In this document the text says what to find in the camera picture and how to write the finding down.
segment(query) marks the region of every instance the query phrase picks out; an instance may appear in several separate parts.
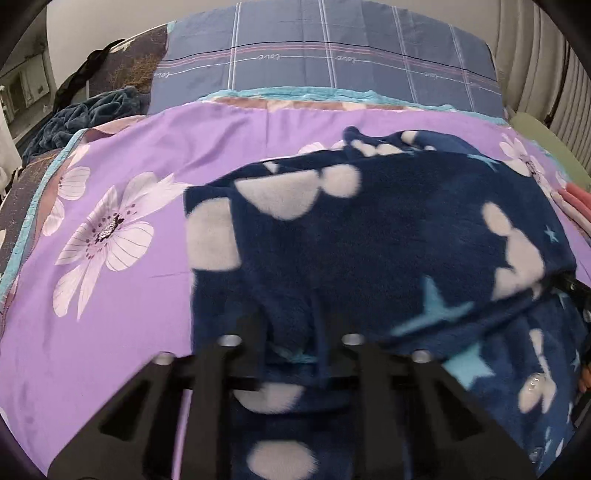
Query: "green cushion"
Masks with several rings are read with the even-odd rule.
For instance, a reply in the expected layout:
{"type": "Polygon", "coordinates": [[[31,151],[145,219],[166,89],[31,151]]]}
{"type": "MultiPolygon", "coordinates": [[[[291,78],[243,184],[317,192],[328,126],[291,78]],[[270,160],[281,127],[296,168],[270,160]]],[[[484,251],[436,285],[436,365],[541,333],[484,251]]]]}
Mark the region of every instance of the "green cushion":
{"type": "Polygon", "coordinates": [[[584,190],[591,187],[591,177],[576,157],[544,124],[527,113],[519,112],[509,122],[525,138],[538,142],[563,166],[573,183],[584,190]]]}

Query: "white flower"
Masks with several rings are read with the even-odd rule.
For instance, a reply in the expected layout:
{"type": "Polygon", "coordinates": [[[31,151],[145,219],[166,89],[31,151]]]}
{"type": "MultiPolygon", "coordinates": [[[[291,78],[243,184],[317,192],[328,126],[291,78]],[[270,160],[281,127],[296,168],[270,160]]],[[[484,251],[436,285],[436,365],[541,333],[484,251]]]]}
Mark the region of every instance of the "white flower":
{"type": "Polygon", "coordinates": [[[516,137],[515,140],[511,142],[506,134],[503,134],[503,137],[507,142],[501,142],[499,143],[499,146],[505,155],[511,158],[511,160],[503,160],[505,165],[524,177],[531,177],[533,175],[539,187],[542,189],[542,192],[546,195],[546,198],[551,200],[554,189],[544,176],[546,170],[542,164],[533,155],[527,153],[527,150],[519,138],[516,137]]]}
{"type": "Polygon", "coordinates": [[[88,152],[89,148],[89,144],[84,144],[72,152],[72,161],[59,180],[56,202],[53,204],[53,208],[41,228],[41,233],[43,233],[43,235],[50,236],[56,233],[64,220],[66,211],[64,210],[64,204],[61,202],[60,198],[63,198],[64,200],[78,200],[84,195],[86,190],[86,180],[88,180],[90,175],[90,169],[88,167],[73,167],[88,152]]]}
{"type": "Polygon", "coordinates": [[[80,319],[103,264],[112,271],[124,270],[146,253],[154,228],[137,220],[160,210],[190,186],[173,181],[172,174],[158,181],[154,173],[146,172],[127,184],[121,202],[114,186],[103,195],[56,261],[56,265],[80,261],[76,268],[58,280],[53,291],[53,310],[58,317],[67,313],[70,301],[82,282],[77,312],[80,319]]]}
{"type": "Polygon", "coordinates": [[[531,177],[530,169],[523,162],[523,159],[528,157],[527,150],[523,146],[523,143],[521,143],[517,137],[513,142],[509,140],[509,137],[507,137],[506,134],[503,134],[503,137],[507,142],[500,142],[499,147],[503,153],[510,158],[510,160],[502,160],[503,163],[520,175],[531,177]]]}

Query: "purple bedsheet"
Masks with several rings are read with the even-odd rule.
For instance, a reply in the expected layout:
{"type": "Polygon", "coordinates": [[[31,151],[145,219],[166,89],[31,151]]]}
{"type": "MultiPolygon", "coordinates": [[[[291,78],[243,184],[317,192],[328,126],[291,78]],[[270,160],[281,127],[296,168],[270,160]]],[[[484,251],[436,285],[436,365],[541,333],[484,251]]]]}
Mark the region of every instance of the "purple bedsheet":
{"type": "MultiPolygon", "coordinates": [[[[85,168],[83,194],[64,204],[61,225],[40,238],[24,263],[0,343],[0,407],[42,471],[154,354],[190,353],[184,185],[295,155],[314,142],[330,148],[350,125],[371,136],[408,129],[453,134],[498,160],[510,160],[502,134],[516,136],[454,112],[269,113],[191,103],[90,144],[75,165],[85,168]]],[[[524,144],[549,182],[556,181],[550,159],[524,144]]],[[[569,238],[585,269],[591,249],[582,239],[584,247],[573,245],[575,234],[580,237],[571,231],[569,238]]],[[[591,283],[587,274],[582,280],[591,283]]]]}

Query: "navy blue fleece blanket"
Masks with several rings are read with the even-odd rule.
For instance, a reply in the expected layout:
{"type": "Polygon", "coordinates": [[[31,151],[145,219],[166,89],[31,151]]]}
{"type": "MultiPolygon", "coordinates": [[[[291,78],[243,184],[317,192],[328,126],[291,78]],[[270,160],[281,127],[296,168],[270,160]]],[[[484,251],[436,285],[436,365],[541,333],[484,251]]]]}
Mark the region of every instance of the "navy blue fleece blanket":
{"type": "Polygon", "coordinates": [[[194,349],[255,307],[268,321],[268,383],[236,393],[237,478],[269,440],[306,445],[312,478],[350,475],[348,399],[321,388],[331,312],[391,352],[433,353],[538,471],[568,442],[586,330],[549,286],[575,261],[531,177],[451,135],[350,127],[339,150],[251,164],[185,207],[194,349]]]}
{"type": "Polygon", "coordinates": [[[78,130],[146,113],[148,99],[149,95],[139,93],[133,86],[127,86],[113,92],[101,93],[60,110],[29,143],[22,155],[24,165],[37,155],[65,147],[78,130]]]}

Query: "light blue star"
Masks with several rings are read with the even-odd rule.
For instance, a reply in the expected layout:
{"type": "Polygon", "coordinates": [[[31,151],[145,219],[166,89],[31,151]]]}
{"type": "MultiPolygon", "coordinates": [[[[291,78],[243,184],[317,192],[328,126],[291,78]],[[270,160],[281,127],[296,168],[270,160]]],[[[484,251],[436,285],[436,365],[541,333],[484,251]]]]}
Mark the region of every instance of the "light blue star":
{"type": "Polygon", "coordinates": [[[550,243],[557,244],[559,242],[558,238],[556,238],[556,232],[554,232],[548,225],[546,225],[544,233],[550,237],[550,243]]]}
{"type": "Polygon", "coordinates": [[[425,277],[423,283],[424,313],[407,320],[402,325],[392,328],[390,334],[394,336],[406,335],[425,327],[435,325],[442,320],[445,320],[446,322],[455,322],[468,313],[474,305],[474,302],[468,301],[457,307],[448,308],[435,285],[435,281],[431,277],[425,277]]]}
{"type": "Polygon", "coordinates": [[[290,352],[287,348],[271,344],[271,350],[291,364],[315,364],[318,362],[314,355],[306,355],[301,349],[298,352],[290,352]]]}
{"type": "Polygon", "coordinates": [[[474,158],[474,160],[483,161],[492,169],[492,171],[496,171],[495,163],[498,162],[496,160],[493,160],[492,158],[484,157],[482,155],[468,155],[468,158],[474,158]]]}
{"type": "Polygon", "coordinates": [[[578,350],[574,351],[574,360],[571,365],[574,367],[574,371],[577,371],[577,369],[581,366],[581,357],[579,356],[578,350]]]}
{"type": "Polygon", "coordinates": [[[548,449],[550,448],[550,443],[552,443],[552,440],[550,440],[550,427],[546,428],[546,433],[544,434],[544,439],[546,440],[546,445],[544,447],[544,454],[546,454],[548,452],[548,449]]]}
{"type": "Polygon", "coordinates": [[[477,378],[495,376],[493,370],[480,356],[481,348],[480,343],[475,343],[443,364],[443,368],[467,390],[472,387],[477,378]]]}

